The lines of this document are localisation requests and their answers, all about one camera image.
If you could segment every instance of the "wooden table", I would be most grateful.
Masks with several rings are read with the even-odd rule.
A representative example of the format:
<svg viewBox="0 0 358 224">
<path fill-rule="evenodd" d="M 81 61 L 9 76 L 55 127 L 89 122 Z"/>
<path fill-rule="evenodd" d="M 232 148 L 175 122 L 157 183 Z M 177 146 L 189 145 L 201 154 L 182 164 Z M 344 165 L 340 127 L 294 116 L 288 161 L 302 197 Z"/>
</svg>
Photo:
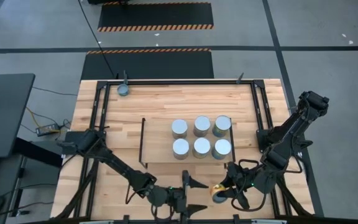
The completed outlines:
<svg viewBox="0 0 358 224">
<path fill-rule="evenodd" d="M 279 79 L 264 81 L 273 123 L 275 126 L 281 125 L 289 117 L 282 84 Z M 84 131 L 88 128 L 96 83 L 97 80 L 81 82 L 71 126 L 72 131 Z M 117 157 L 132 168 L 150 172 L 156 176 L 158 185 L 181 186 L 181 171 L 186 169 L 196 180 L 212 186 L 223 180 L 226 171 L 222 164 L 181 163 L 149 163 L 146 170 L 138 161 L 142 118 L 147 121 L 170 121 L 178 118 L 191 120 L 199 115 L 215 118 L 225 114 L 232 119 L 237 160 L 241 158 L 259 160 L 261 157 L 255 136 L 257 122 L 250 87 L 244 88 L 243 85 L 139 85 L 130 86 L 131 93 L 126 97 L 118 96 L 115 88 L 116 86 L 112 86 L 109 94 L 106 125 L 110 128 L 106 129 L 107 145 Z M 262 105 L 260 91 L 257 93 L 259 104 Z M 265 114 L 263 106 L 261 110 L 262 114 Z M 262 119 L 266 128 L 266 117 L 262 116 Z M 76 156 L 62 169 L 51 217 L 62 211 L 78 188 L 82 160 L 80 156 Z M 288 169 L 298 169 L 294 159 L 291 159 Z M 305 175 L 285 174 L 285 178 L 293 195 L 307 211 L 313 213 Z M 131 220 L 152 219 L 150 204 L 146 199 L 135 196 L 130 204 L 124 203 L 127 185 L 125 178 L 108 166 L 100 164 L 92 220 L 122 220 L 124 215 L 130 215 Z M 284 214 L 281 192 L 278 188 L 277 195 L 280 213 Z M 262 196 L 262 193 L 256 189 L 249 189 L 246 193 L 251 208 L 260 205 Z M 81 207 L 82 215 L 85 214 L 87 193 L 83 198 L 85 199 Z M 265 206 L 257 212 L 239 212 L 231 207 L 230 200 L 223 204 L 213 203 L 209 189 L 189 189 L 188 203 L 208 206 L 208 209 L 194 214 L 192 219 L 232 219 L 233 214 L 239 214 L 240 218 L 273 218 L 272 201 L 269 195 Z M 158 215 L 167 217 L 168 207 L 159 208 Z"/>
</svg>

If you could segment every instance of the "yellow cable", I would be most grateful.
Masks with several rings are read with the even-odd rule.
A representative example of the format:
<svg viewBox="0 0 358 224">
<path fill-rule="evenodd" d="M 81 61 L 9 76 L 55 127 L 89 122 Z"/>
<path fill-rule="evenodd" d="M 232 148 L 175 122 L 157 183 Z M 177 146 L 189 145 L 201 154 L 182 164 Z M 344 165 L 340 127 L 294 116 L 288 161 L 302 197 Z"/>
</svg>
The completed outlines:
<svg viewBox="0 0 358 224">
<path fill-rule="evenodd" d="M 35 119 L 35 117 L 34 117 L 34 113 L 28 108 L 28 107 L 25 107 L 29 112 L 30 112 L 30 114 L 31 114 L 31 117 L 32 117 L 32 120 L 34 121 L 34 123 L 35 123 L 35 125 L 37 125 L 37 127 L 38 128 L 43 128 L 43 127 L 41 127 L 41 125 L 39 125 L 38 124 L 38 122 L 37 122 L 37 120 Z M 50 130 L 51 132 L 55 132 L 55 133 L 59 133 L 60 132 L 60 130 Z"/>
</svg>

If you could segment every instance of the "silver cylinder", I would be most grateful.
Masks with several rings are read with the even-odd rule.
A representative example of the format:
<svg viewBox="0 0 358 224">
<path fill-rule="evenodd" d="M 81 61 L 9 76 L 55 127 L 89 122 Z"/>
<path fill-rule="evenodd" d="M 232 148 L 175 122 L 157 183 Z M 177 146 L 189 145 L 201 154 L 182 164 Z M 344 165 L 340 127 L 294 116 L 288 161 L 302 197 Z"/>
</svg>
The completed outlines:
<svg viewBox="0 0 358 224">
<path fill-rule="evenodd" d="M 212 133 L 218 137 L 224 137 L 227 133 L 227 131 L 231 127 L 231 120 L 228 116 L 218 116 L 215 121 L 214 128 L 212 129 Z"/>
<path fill-rule="evenodd" d="M 177 139 L 172 145 L 173 156 L 176 159 L 186 159 L 189 155 L 189 143 L 184 139 Z"/>
<path fill-rule="evenodd" d="M 175 139 L 185 138 L 187 135 L 187 123 L 185 120 L 177 119 L 172 123 L 172 136 Z"/>
<path fill-rule="evenodd" d="M 208 129 L 211 127 L 211 123 L 209 122 L 209 118 L 206 116 L 199 116 L 196 118 L 194 122 L 194 135 L 197 137 L 204 137 L 208 133 Z"/>
<path fill-rule="evenodd" d="M 198 138 L 193 145 L 193 155 L 198 159 L 206 157 L 211 150 L 211 144 L 206 138 Z"/>
<path fill-rule="evenodd" d="M 212 156 L 215 159 L 224 159 L 231 152 L 231 144 L 226 139 L 219 139 L 216 141 L 212 149 Z"/>
</svg>

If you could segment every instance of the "concrete floor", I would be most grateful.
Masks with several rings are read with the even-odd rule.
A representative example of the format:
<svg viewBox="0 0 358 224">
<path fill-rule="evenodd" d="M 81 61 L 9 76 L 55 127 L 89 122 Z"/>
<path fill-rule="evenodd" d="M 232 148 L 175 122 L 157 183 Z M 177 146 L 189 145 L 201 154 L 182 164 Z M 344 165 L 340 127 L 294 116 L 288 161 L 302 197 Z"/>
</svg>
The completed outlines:
<svg viewBox="0 0 358 224">
<path fill-rule="evenodd" d="M 160 2 L 134 0 L 134 2 Z M 96 34 L 102 47 L 273 46 L 260 0 L 210 0 L 215 29 Z M 268 0 L 280 45 L 358 46 L 358 1 Z M 83 2 L 96 31 L 101 6 Z M 0 8 L 0 49 L 97 47 L 76 0 L 4 0 Z M 358 218 L 358 51 L 283 52 L 294 97 L 313 90 L 331 99 L 328 114 L 306 132 L 314 177 L 326 217 Z M 282 78 L 275 51 L 214 50 L 215 78 Z M 0 73 L 34 73 L 34 86 L 77 93 L 85 53 L 0 54 Z M 71 119 L 75 96 L 32 90 L 28 107 L 59 123 Z M 48 124 L 46 119 L 39 119 Z M 30 114 L 22 124 L 35 129 Z M 38 138 L 21 128 L 19 137 Z M 25 190 L 22 204 L 52 201 L 54 189 Z M 51 206 L 12 218 L 22 223 L 48 218 Z"/>
</svg>

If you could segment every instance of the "hazard stripe mat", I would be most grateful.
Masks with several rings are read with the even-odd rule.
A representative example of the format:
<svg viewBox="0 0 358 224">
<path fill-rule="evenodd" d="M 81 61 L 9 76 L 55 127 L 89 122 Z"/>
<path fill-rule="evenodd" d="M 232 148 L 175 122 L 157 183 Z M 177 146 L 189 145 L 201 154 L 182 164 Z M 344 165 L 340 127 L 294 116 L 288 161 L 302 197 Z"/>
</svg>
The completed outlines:
<svg viewBox="0 0 358 224">
<path fill-rule="evenodd" d="M 208 2 L 105 3 L 98 31 L 200 30 L 214 27 Z"/>
<path fill-rule="evenodd" d="M 129 79 L 214 78 L 210 49 L 104 50 L 114 73 Z M 102 51 L 88 52 L 82 80 L 112 79 Z"/>
</svg>

